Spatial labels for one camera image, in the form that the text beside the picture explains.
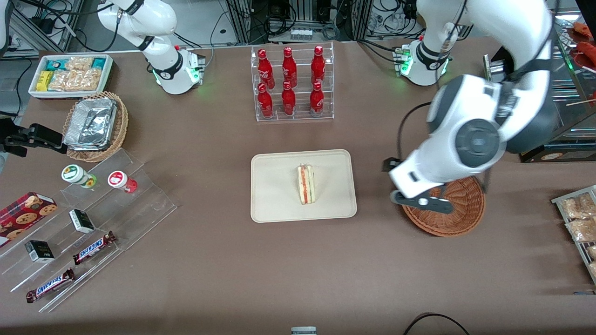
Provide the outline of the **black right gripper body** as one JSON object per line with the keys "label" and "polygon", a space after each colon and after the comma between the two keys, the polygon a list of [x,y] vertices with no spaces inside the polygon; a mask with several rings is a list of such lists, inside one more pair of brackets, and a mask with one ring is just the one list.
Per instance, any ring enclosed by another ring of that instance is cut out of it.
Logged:
{"label": "black right gripper body", "polygon": [[0,137],[8,138],[19,133],[19,127],[15,125],[9,116],[0,116]]}

